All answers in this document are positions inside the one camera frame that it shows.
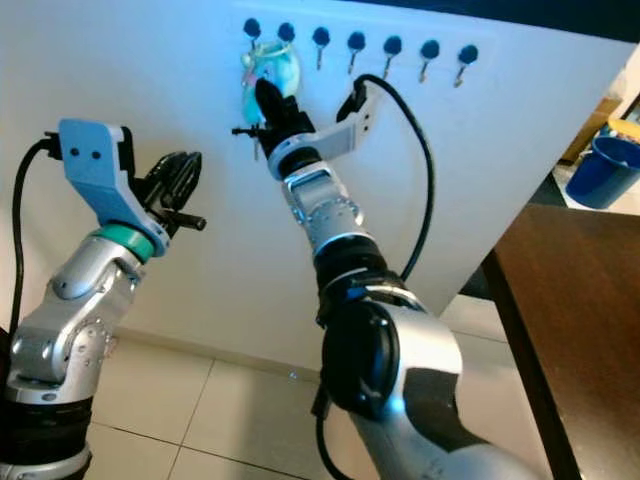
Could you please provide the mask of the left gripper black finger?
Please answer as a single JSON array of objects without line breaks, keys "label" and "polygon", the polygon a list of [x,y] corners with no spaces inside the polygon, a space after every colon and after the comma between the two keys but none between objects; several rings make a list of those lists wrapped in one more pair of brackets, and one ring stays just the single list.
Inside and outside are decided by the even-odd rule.
[{"label": "left gripper black finger", "polygon": [[168,191],[172,188],[173,177],[177,169],[177,156],[164,155],[150,170],[150,210],[152,212],[164,209]]},{"label": "left gripper black finger", "polygon": [[186,206],[200,179],[204,155],[201,152],[178,152],[175,156],[172,205]]}]

